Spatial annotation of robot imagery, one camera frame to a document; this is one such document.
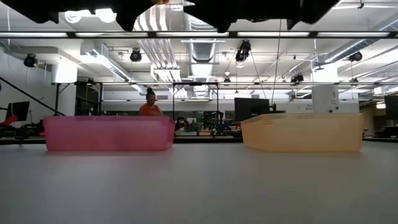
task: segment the plastic bin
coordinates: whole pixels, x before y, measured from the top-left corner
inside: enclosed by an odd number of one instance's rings
[[[264,114],[241,122],[243,143],[267,152],[359,152],[363,114]]]
[[[154,116],[48,116],[48,151],[163,151],[174,140],[174,122]]]

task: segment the woman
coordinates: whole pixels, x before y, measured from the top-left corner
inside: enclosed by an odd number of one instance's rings
[[[155,105],[156,95],[152,88],[147,89],[147,103],[139,108],[139,116],[163,116],[163,112]]]

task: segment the ceiling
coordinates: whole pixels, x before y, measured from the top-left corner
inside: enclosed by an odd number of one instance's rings
[[[166,21],[170,30],[184,30],[184,15],[181,10],[183,0],[172,0],[166,8]],[[367,6],[391,6],[396,8],[370,8],[362,9],[342,9],[331,10],[325,17],[314,25],[299,23],[294,30],[302,31],[366,31],[374,30],[374,26],[385,21],[387,18],[397,14],[398,18],[398,0],[367,0],[364,1]],[[359,4],[357,0],[340,1],[339,6],[356,6]],[[279,30],[279,20],[271,20],[253,24],[248,21],[238,21],[230,27],[230,30],[250,30],[250,31],[270,31]],[[282,21],[281,30],[286,30],[285,21]],[[8,9],[0,2],[0,30],[11,31],[104,31],[104,30],[122,30],[116,22],[104,23],[98,18],[83,18],[76,24],[70,24],[65,20],[63,13],[60,14],[60,23],[46,22],[45,24],[36,24],[18,12]],[[149,75],[151,62],[143,55],[143,60],[139,63],[132,63],[129,54],[133,48],[139,48],[140,45],[136,39],[101,39],[95,40],[97,44],[104,44],[110,49],[110,57],[116,61],[119,66],[135,76],[135,79],[142,82],[153,82]],[[178,66],[181,69],[181,77],[190,76],[191,70],[189,66],[190,57],[188,45],[181,43],[181,39],[172,39],[172,53],[175,55]],[[351,41],[348,39],[250,39],[252,47],[252,55],[245,61],[243,68],[236,68],[234,61],[234,53],[240,45],[241,39],[225,39],[225,43],[218,44],[216,51],[216,65],[212,69],[212,78],[209,81],[222,82],[225,71],[230,72],[231,81],[235,82],[254,82],[260,79],[265,82],[273,82],[276,79],[281,82],[283,79],[288,81],[293,73],[288,73],[302,59],[310,58],[316,60],[316,55],[327,54],[345,43]],[[114,77],[113,74],[102,66],[95,63],[88,63],[80,55],[80,45],[83,40],[78,39],[60,39],[60,40],[39,40],[39,39],[20,39],[11,40],[9,48],[15,47],[56,47],[67,54],[71,55],[79,61],[79,75],[91,76],[98,81],[116,81],[121,80]],[[391,49],[398,45],[396,40],[380,40],[375,44],[361,50],[363,54],[362,62],[354,62],[353,68],[347,61],[338,63],[338,71],[340,80],[347,80],[351,77],[377,70],[382,66],[396,61],[398,49],[391,50],[386,54],[382,54],[371,60],[367,60],[381,52]],[[305,76],[306,81],[311,81],[310,63],[304,63],[300,68]],[[381,78],[394,77],[398,75],[398,67],[391,68],[385,72],[375,73],[361,80],[361,82],[373,82]]]

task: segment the black monitor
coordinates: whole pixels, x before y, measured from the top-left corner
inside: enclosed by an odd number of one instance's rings
[[[235,121],[244,121],[269,111],[269,100],[235,98]]]
[[[386,119],[398,119],[398,96],[385,96]]]
[[[6,119],[10,118],[12,115],[17,116],[17,121],[26,121],[27,114],[29,113],[29,101],[9,103],[7,109]]]

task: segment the orange plastic bin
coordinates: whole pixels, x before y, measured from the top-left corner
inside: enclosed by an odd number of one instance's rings
[[[48,151],[163,151],[174,139],[174,122],[149,116],[48,116]]]

